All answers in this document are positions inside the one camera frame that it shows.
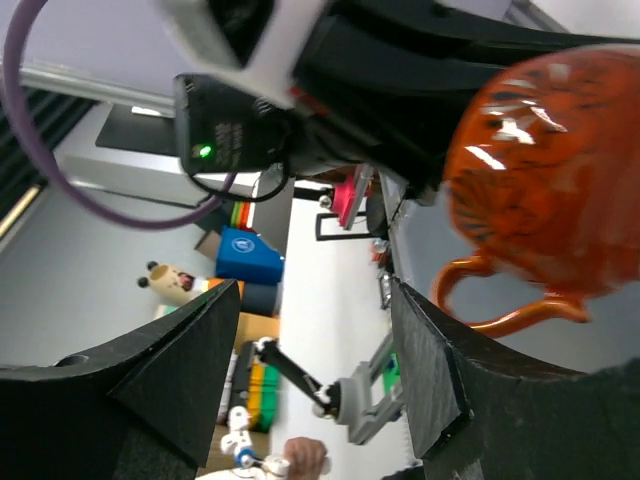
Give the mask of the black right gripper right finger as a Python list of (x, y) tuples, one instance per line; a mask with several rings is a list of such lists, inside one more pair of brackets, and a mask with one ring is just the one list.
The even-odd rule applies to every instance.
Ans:
[(635, 479), (639, 363), (587, 374), (514, 351), (394, 280), (392, 335), (429, 479)]

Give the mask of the grey robot arm in background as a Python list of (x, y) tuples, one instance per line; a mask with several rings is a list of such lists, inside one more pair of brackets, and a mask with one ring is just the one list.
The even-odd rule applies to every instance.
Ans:
[[(1, 371), (5, 479), (192, 479), (208, 458), (239, 317), (238, 285), (47, 367)], [(639, 363), (576, 372), (514, 351), (392, 285), (393, 331), (323, 386), (278, 368), (350, 440), (398, 411), (429, 479), (635, 479)]]

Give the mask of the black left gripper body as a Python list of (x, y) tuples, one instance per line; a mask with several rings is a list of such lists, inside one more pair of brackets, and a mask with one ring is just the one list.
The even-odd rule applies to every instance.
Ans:
[(471, 98), (507, 67), (604, 35), (539, 30), (436, 1), (333, 1), (293, 70), (306, 129), (292, 163), (311, 177), (369, 164), (412, 193), (436, 190)]

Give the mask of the orange and black teacup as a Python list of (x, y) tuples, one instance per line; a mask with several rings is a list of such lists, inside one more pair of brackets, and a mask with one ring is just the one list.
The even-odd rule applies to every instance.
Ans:
[(541, 299), (479, 322), (500, 338), (561, 318), (639, 278), (639, 48), (608, 43), (519, 62), (472, 99), (444, 169), (449, 217), (474, 247), (446, 264), (431, 301), (508, 271)]

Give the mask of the person's hand in background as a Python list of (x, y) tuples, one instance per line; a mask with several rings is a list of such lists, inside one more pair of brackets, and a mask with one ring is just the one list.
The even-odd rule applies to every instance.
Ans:
[(323, 442), (307, 437), (289, 439), (283, 455), (289, 462), (289, 480), (318, 480), (328, 458)]

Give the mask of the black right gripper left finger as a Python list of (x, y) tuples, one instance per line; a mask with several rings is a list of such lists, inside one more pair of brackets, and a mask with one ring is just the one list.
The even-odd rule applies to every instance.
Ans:
[(48, 367), (1, 372), (5, 479), (192, 479), (208, 459), (240, 313), (227, 280)]

